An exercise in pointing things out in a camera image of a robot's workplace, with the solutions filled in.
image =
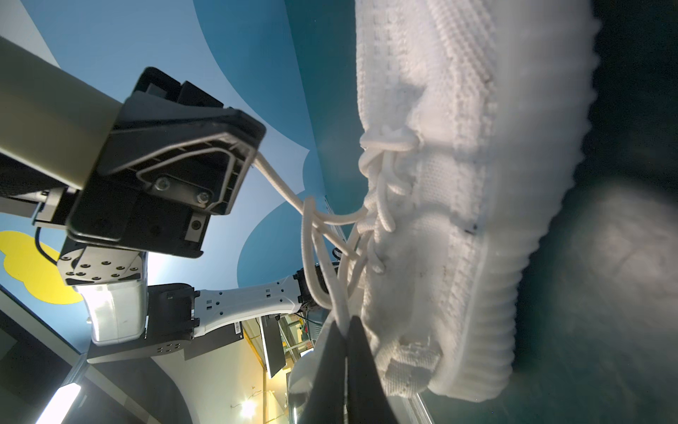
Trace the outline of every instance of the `bolt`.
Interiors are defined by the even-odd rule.
[[[197,196],[195,196],[195,199],[199,204],[204,205],[210,201],[210,194],[207,191],[201,191]]]
[[[170,187],[170,180],[167,177],[160,177],[155,180],[155,189],[158,191],[165,191]]]

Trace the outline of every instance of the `shoelace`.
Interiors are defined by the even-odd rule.
[[[381,132],[375,133],[366,132],[360,139],[360,145],[365,151],[360,156],[358,167],[362,175],[367,177],[369,191],[363,207],[348,215],[326,214],[316,210],[313,196],[308,196],[304,201],[299,199],[261,153],[257,153],[254,159],[254,166],[301,213],[302,262],[308,291],[319,306],[334,312],[343,336],[348,334],[351,320],[348,299],[357,287],[367,263],[370,263],[376,273],[386,271],[384,263],[376,254],[381,231],[395,231],[395,219],[388,208],[386,192],[391,191],[396,195],[409,195],[412,192],[412,186],[398,178],[393,167],[396,154],[411,151],[418,146],[417,136],[409,128],[393,131],[388,126],[382,126]],[[354,223],[356,225],[346,242],[327,227]],[[334,271],[323,236],[343,253],[338,272]],[[318,257],[329,294],[322,290],[315,273],[313,250]]]

